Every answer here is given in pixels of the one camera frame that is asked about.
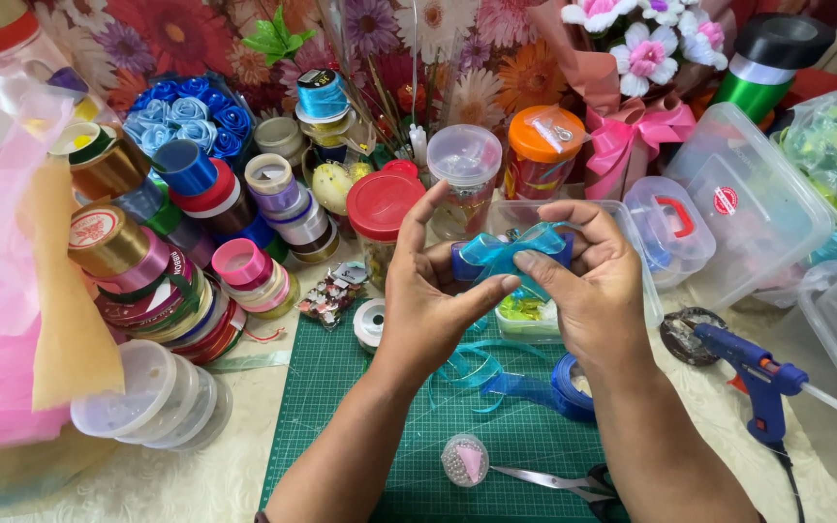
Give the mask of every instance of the hand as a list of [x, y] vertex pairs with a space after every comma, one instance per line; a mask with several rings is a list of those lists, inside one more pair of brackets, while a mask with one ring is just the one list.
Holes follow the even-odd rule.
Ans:
[[557, 303], [564, 345], [588, 378], [622, 375], [636, 366], [640, 372], [648, 361], [653, 366], [645, 329], [642, 261], [616, 221], [596, 204], [575, 200], [542, 206], [539, 215], [541, 220], [566, 220], [580, 227], [571, 270], [532, 250], [512, 259]]
[[496, 307], [522, 283], [496, 275], [460, 296], [466, 287], [451, 272], [451, 244], [425, 247], [425, 224], [448, 195], [438, 182], [409, 211], [399, 229], [386, 276], [386, 317], [373, 367], [382, 367], [414, 385], [448, 357], [467, 327]]

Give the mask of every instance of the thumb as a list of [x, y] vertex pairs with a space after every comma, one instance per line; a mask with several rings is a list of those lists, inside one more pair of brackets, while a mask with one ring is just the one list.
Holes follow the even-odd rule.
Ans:
[[495, 308], [520, 285], [522, 280], [514, 275], [496, 275], [482, 280], [479, 285], [454, 298], [452, 303], [456, 310], [453, 314], [461, 322], [470, 325]]
[[512, 256], [512, 261], [523, 273], [541, 285], [554, 299], [554, 303], [562, 303], [565, 296], [576, 293], [576, 290], [584, 285], [583, 280], [564, 265], [536, 250], [517, 252]]

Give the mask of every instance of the table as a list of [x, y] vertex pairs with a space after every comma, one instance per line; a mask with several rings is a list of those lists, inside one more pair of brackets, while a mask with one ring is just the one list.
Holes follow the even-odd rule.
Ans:
[[[343, 242], [331, 261], [304, 266], [289, 261], [304, 290], [325, 276], [332, 263], [357, 260], [356, 242]], [[665, 312], [692, 305], [680, 291], [662, 296]], [[739, 335], [757, 341], [782, 313], [753, 307], [722, 315]], [[259, 344], [243, 340], [234, 356], [292, 348], [298, 312], [264, 324], [248, 326], [259, 336], [285, 327], [280, 339]], [[649, 330], [657, 364], [667, 373], [700, 434], [741, 481], [754, 505], [770, 523], [796, 521], [796, 510], [786, 474], [771, 451], [750, 437], [750, 400], [726, 385], [734, 372], [726, 362], [705, 370], [693, 369], [664, 348], [657, 330]], [[232, 387], [234, 409], [221, 436], [196, 453], [153, 450], [121, 445], [110, 461], [91, 477], [49, 498], [0, 511], [0, 523], [76, 521], [250, 523], [261, 497], [274, 421], [280, 409], [286, 367], [252, 369], [225, 374]], [[785, 401], [787, 450], [806, 510], [807, 521], [837, 521], [837, 481], [826, 472]]]

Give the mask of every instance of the scissors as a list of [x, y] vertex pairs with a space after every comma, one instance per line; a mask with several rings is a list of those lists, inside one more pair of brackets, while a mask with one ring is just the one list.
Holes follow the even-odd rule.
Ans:
[[[587, 472], [587, 477], [581, 477], [579, 479], [565, 479], [563, 477], [522, 468], [497, 467], [493, 465], [490, 465], [489, 468], [549, 489], [571, 491], [589, 504], [589, 509], [593, 515], [602, 523], [612, 523], [612, 518], [609, 515], [609, 505], [622, 505], [619, 494], [616, 494], [616, 488], [605, 480], [605, 475], [609, 472], [609, 467], [605, 463], [595, 465]], [[598, 492], [585, 491], [584, 488], [593, 489]]]

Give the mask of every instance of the orange jar lid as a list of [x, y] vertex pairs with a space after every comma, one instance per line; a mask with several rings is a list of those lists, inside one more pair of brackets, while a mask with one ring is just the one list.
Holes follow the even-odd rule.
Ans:
[[[577, 143], [568, 151], [558, 153], [534, 127], [526, 123], [526, 118], [531, 114], [538, 113], [539, 111], [543, 111], [548, 108], [548, 105], [536, 105], [519, 111], [509, 124], [509, 146], [518, 155], [524, 156], [529, 160], [541, 162], [543, 164], [556, 164], [576, 156], [576, 153], [580, 151], [580, 146], [583, 145], [583, 142], [582, 135], [580, 137], [575, 136], [574, 139], [580, 140], [580, 143]], [[583, 126], [583, 122], [581, 122], [580, 119], [574, 115], [574, 113], [560, 108], [557, 108], [557, 111], [564, 114], [564, 116], [569, 118], [576, 126], [584, 129], [584, 131], [586, 130], [586, 127]]]

